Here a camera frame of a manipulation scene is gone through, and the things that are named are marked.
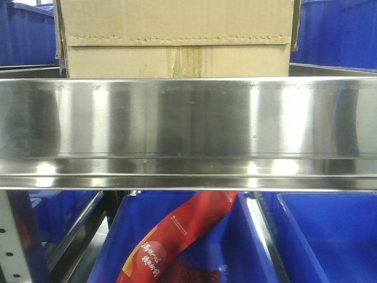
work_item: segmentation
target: storage shelving unit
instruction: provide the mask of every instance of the storage shelving unit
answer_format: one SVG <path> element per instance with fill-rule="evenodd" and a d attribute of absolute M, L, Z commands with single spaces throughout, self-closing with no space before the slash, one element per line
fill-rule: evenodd
<path fill-rule="evenodd" d="M 293 64 L 291 75 L 297 72 L 373 76 L 360 70 Z M 96 241 L 95 232 L 105 215 L 111 223 L 122 197 L 113 190 L 377 189 L 377 149 L 368 130 L 376 127 L 377 117 L 366 111 L 374 105 L 376 78 L 38 80 L 1 81 L 0 87 L 10 95 L 20 94 L 14 100 L 18 107 L 29 105 L 27 101 L 38 92 L 34 99 L 44 106 L 42 110 L 26 107 L 28 117 L 39 124 L 28 124 L 25 136 L 11 135 L 14 127 L 4 128 L 7 136 L 0 134 L 0 141 L 6 141 L 0 149 L 0 238 L 6 241 L 1 246 L 6 251 L 1 250 L 0 257 L 10 282 L 84 278 L 78 270 L 84 269 L 80 259 L 87 260 L 86 247 Z M 333 107 L 337 91 L 351 98 L 342 98 L 343 108 Z M 229 94 L 235 103 L 227 99 Z M 291 102 L 300 99 L 307 111 L 290 108 L 286 97 Z M 275 108 L 268 105 L 273 100 L 278 101 Z M 83 101 L 91 110 L 79 115 L 75 106 Z M 9 101 L 2 105 L 8 112 L 0 113 L 0 121 L 8 126 L 26 115 Z M 219 114 L 224 111 L 231 118 L 222 120 Z M 55 118 L 46 121 L 46 115 Z M 258 127 L 259 120 L 271 116 L 275 119 L 268 122 L 268 130 Z M 306 124 L 291 128 L 298 117 Z M 321 127 L 317 136 L 306 131 L 317 126 Z M 345 135 L 356 143 L 352 139 L 342 143 Z M 24 146 L 20 138 L 30 143 Z M 55 170 L 42 172 L 41 163 Z M 97 194 L 57 245 L 41 245 L 28 193 L 20 190 L 38 188 L 43 178 L 61 189 L 104 191 L 104 197 Z M 288 282 L 258 203 L 252 197 L 249 201 L 279 278 Z"/>

